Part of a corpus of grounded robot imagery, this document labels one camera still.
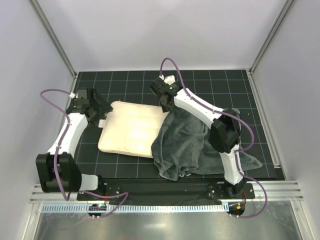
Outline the cream rectangular pillow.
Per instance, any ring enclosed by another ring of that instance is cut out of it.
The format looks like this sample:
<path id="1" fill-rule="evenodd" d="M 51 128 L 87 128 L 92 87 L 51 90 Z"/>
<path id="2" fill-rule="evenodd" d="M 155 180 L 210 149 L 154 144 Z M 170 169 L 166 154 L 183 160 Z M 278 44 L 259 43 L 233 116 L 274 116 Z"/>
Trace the cream rectangular pillow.
<path id="1" fill-rule="evenodd" d="M 114 101 L 113 110 L 105 115 L 99 127 L 102 132 L 98 149 L 134 157 L 151 158 L 151 146 L 167 117 L 160 106 Z"/>

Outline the grey fleece zebra-lined pillowcase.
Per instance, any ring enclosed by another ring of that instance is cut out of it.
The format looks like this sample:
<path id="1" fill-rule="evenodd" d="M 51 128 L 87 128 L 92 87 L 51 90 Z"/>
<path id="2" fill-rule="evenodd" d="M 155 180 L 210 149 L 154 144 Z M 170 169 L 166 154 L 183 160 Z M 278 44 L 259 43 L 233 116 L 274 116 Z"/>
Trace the grey fleece zebra-lined pillowcase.
<path id="1" fill-rule="evenodd" d="M 221 156 L 209 143 L 210 129 L 181 108 L 165 117 L 151 145 L 159 175 L 170 181 L 188 175 L 224 174 Z"/>

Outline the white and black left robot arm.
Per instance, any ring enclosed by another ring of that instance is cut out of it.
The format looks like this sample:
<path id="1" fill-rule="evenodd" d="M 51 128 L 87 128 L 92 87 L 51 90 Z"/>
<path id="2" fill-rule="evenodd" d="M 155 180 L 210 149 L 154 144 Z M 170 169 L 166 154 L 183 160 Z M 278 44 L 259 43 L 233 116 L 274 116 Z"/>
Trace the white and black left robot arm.
<path id="1" fill-rule="evenodd" d="M 81 173 L 75 160 L 80 138 L 89 126 L 98 127 L 113 107 L 94 88 L 82 88 L 67 92 L 70 103 L 62 109 L 44 96 L 40 97 L 64 116 L 64 124 L 54 144 L 46 153 L 36 157 L 35 164 L 40 186 L 45 193 L 61 193 L 69 199 L 71 193 L 88 192 L 94 200 L 101 200 L 106 194 L 102 176 Z"/>

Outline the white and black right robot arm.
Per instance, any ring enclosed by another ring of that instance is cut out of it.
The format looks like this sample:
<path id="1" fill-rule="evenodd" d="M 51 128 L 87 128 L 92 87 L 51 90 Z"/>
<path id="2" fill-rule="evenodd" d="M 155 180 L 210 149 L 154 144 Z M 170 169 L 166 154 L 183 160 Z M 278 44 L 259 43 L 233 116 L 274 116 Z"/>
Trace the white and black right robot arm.
<path id="1" fill-rule="evenodd" d="M 162 75 L 154 80 L 150 90 L 159 98 L 163 112 L 180 108 L 202 121 L 209 128 L 209 143 L 222 160 L 224 169 L 223 191 L 230 198 L 237 198 L 246 185 L 241 167 L 239 150 L 241 127 L 237 114 L 231 108 L 223 110 L 192 93 L 174 77 Z"/>

